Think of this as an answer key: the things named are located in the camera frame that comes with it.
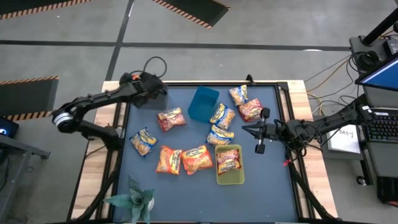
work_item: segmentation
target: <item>blue plastic bowl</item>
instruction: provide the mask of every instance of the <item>blue plastic bowl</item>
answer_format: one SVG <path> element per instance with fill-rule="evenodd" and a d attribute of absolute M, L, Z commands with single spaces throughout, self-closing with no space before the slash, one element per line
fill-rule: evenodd
<path fill-rule="evenodd" d="M 219 94 L 216 90 L 199 86 L 188 108 L 189 117 L 204 123 L 209 122 Z"/>

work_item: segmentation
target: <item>ramen noodle package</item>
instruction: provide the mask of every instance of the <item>ramen noodle package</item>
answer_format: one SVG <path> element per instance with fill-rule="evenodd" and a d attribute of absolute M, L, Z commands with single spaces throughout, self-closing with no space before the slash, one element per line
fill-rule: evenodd
<path fill-rule="evenodd" d="M 175 125 L 186 124 L 181 108 L 174 108 L 157 114 L 157 120 L 163 131 L 168 131 Z"/>
<path fill-rule="evenodd" d="M 206 143 L 210 143 L 214 146 L 227 145 L 231 143 L 234 138 L 234 133 L 225 131 L 214 124 L 211 126 L 210 133 L 207 136 Z"/>
<path fill-rule="evenodd" d="M 245 122 L 260 119 L 261 110 L 262 105 L 257 98 L 239 106 L 239 114 Z"/>
<path fill-rule="evenodd" d="M 231 108 L 220 103 L 213 116 L 210 118 L 210 123 L 227 130 L 234 118 L 235 112 Z"/>
<path fill-rule="evenodd" d="M 229 90 L 235 106 L 241 106 L 248 102 L 248 87 L 246 85 L 232 88 Z"/>
<path fill-rule="evenodd" d="M 231 169 L 240 169 L 238 149 L 228 150 L 226 152 L 217 153 L 218 175 L 224 174 Z"/>
<path fill-rule="evenodd" d="M 131 144 L 137 149 L 142 156 L 148 154 L 155 146 L 157 139 L 144 128 L 130 138 Z"/>
<path fill-rule="evenodd" d="M 173 150 L 167 146 L 161 146 L 156 172 L 178 175 L 180 173 L 181 152 L 182 150 Z"/>
<path fill-rule="evenodd" d="M 213 167 L 213 162 L 206 146 L 184 151 L 181 153 L 181 158 L 188 175 L 195 173 L 197 170 Z"/>

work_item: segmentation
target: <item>black and orange striped tape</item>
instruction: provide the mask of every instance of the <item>black and orange striped tape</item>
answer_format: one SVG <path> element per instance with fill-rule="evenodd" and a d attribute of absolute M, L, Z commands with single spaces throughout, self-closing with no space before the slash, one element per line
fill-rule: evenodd
<path fill-rule="evenodd" d="M 35 113 L 27 113 L 27 114 L 15 114 L 15 115 L 8 115 L 3 116 L 10 121 L 22 121 L 27 119 L 36 119 L 36 118 L 47 118 L 51 115 L 52 111 L 40 111 Z"/>
<path fill-rule="evenodd" d="M 51 4 L 48 6 L 41 6 L 41 7 L 35 7 L 33 9 L 25 9 L 22 11 L 17 11 L 17 12 L 10 12 L 7 14 L 0 15 L 0 20 L 1 19 L 10 19 L 13 17 L 18 17 L 18 16 L 24 16 L 24 15 L 29 15 L 29 14 L 35 14 L 38 12 L 44 12 L 44 11 L 49 11 L 52 9 L 59 9 L 61 7 L 67 7 L 67 6 L 72 6 L 75 4 L 80 4 L 84 2 L 89 2 L 91 0 L 70 0 L 70 1 L 65 1 L 57 4 Z"/>
<path fill-rule="evenodd" d="M 52 77 L 40 77 L 40 78 L 27 78 L 24 80 L 11 80 L 11 81 L 1 81 L 0 85 L 16 84 L 16 83 L 27 83 L 27 82 L 40 82 L 44 80 L 59 80 L 59 76 Z"/>
<path fill-rule="evenodd" d="M 177 7 L 171 5 L 171 4 L 169 4 L 169 3 L 167 3 L 167 2 L 165 2 L 163 0 L 153 0 L 153 1 L 158 3 L 158 4 L 160 4 L 161 6 L 166 7 L 167 9 L 177 13 L 180 16 L 183 16 L 183 17 L 185 17 L 185 18 L 187 18 L 187 19 L 189 19 L 189 20 L 191 20 L 193 22 L 196 22 L 197 24 L 203 26 L 206 29 L 213 28 L 213 26 L 209 25 L 207 22 L 205 22 L 205 21 L 203 21 L 201 19 L 198 19 L 195 16 L 193 16 L 193 15 L 191 15 L 191 14 L 189 14 L 189 13 L 187 13 L 187 12 L 185 12 L 185 11 L 183 11 L 183 10 L 181 10 L 181 9 L 179 9 L 179 8 L 177 8 Z M 223 4 L 223 3 L 219 2 L 219 1 L 215 1 L 215 0 L 213 0 L 213 1 L 218 3 L 218 4 L 220 4 L 220 5 L 222 5 L 222 6 L 224 6 L 227 9 L 230 9 L 230 7 L 228 7 L 227 5 L 225 5 L 225 4 Z"/>

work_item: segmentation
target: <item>yellow container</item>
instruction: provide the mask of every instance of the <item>yellow container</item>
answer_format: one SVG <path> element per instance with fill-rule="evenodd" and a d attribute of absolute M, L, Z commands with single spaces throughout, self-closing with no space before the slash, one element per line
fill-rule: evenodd
<path fill-rule="evenodd" d="M 216 176 L 217 183 L 220 185 L 230 185 L 230 184 L 243 184 L 244 183 L 244 171 L 243 171 L 243 157 L 242 157 L 242 147 L 240 145 L 219 145 L 216 146 L 216 157 L 217 152 L 226 152 L 232 149 L 238 149 L 239 151 L 239 162 L 241 164 L 240 169 L 233 169 L 225 172 L 224 174 L 218 175 L 218 164 L 216 161 Z"/>

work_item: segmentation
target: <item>gray floor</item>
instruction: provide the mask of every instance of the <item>gray floor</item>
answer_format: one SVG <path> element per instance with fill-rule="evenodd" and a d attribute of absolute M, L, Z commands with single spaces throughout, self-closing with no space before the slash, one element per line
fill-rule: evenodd
<path fill-rule="evenodd" d="M 128 0 L 94 0 L 76 6 L 0 21 L 0 40 L 52 40 L 115 42 Z M 231 10 L 214 26 L 204 29 L 150 0 L 135 0 L 125 42 L 264 44 L 348 46 L 348 38 L 369 32 L 394 10 L 393 0 L 223 0 Z M 2 80 L 59 75 L 55 106 L 77 96 L 100 91 L 113 47 L 56 47 L 0 45 Z M 299 50 L 227 50 L 122 48 L 112 80 L 124 72 L 141 69 L 153 55 L 168 63 L 164 80 L 305 80 L 349 52 Z M 148 70 L 162 72 L 160 63 Z M 333 69 L 306 83 L 318 85 Z M 349 83 L 341 68 L 314 94 L 333 93 Z M 350 86 L 341 94 L 356 96 Z M 325 99 L 338 100 L 339 95 Z M 318 105 L 311 100 L 314 110 Z M 339 107 L 326 106 L 332 114 Z M 87 115 L 93 119 L 94 113 Z M 49 119 L 20 122 L 18 139 L 52 151 L 48 161 L 34 159 L 14 205 L 16 215 L 28 223 L 66 219 L 86 140 L 78 134 L 60 134 Z M 339 216 L 344 220 L 395 223 L 396 208 L 381 204 L 374 187 L 355 182 L 359 163 L 325 159 Z"/>

